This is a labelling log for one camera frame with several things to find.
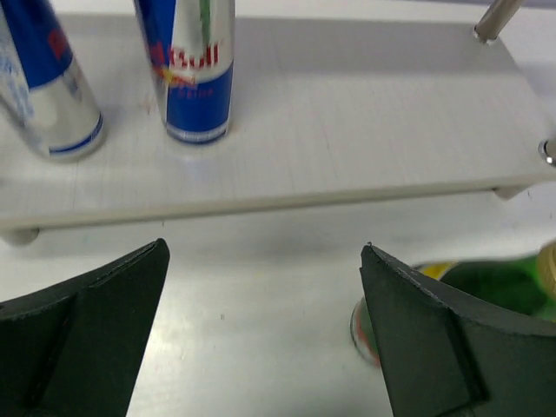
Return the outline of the silver energy can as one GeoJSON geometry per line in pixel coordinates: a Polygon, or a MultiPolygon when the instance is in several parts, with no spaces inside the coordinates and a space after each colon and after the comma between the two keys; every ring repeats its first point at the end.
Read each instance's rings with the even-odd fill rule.
{"type": "Polygon", "coordinates": [[[1,105],[44,159],[77,161],[105,140],[103,113],[48,1],[1,3],[1,105]]]}
{"type": "Polygon", "coordinates": [[[227,134],[234,71],[234,1],[134,2],[162,124],[204,146],[227,134]]]}

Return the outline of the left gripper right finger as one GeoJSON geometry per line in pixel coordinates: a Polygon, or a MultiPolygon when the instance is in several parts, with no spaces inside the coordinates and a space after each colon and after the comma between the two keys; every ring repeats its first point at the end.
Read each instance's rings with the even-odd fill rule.
{"type": "Polygon", "coordinates": [[[361,253],[359,352],[396,416],[552,416],[555,321],[475,298],[375,245],[361,253]]]}

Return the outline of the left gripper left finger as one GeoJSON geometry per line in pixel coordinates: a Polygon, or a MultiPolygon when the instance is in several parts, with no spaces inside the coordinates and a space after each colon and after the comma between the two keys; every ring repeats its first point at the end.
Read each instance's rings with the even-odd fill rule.
{"type": "Polygon", "coordinates": [[[124,416],[169,267],[157,239],[1,304],[3,416],[124,416]]]}

